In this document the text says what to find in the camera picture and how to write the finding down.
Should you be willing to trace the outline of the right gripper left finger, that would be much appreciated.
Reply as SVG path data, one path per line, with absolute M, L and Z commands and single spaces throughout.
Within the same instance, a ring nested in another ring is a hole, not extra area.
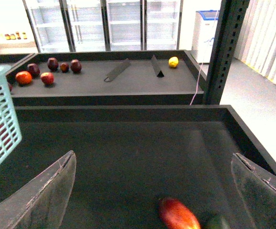
M 0 229 L 57 229 L 61 226 L 76 174 L 69 151 L 0 203 Z

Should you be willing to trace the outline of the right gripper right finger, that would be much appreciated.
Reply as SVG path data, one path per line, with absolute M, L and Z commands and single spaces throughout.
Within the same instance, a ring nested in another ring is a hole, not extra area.
M 276 176 L 250 159 L 232 155 L 231 172 L 254 229 L 276 229 Z

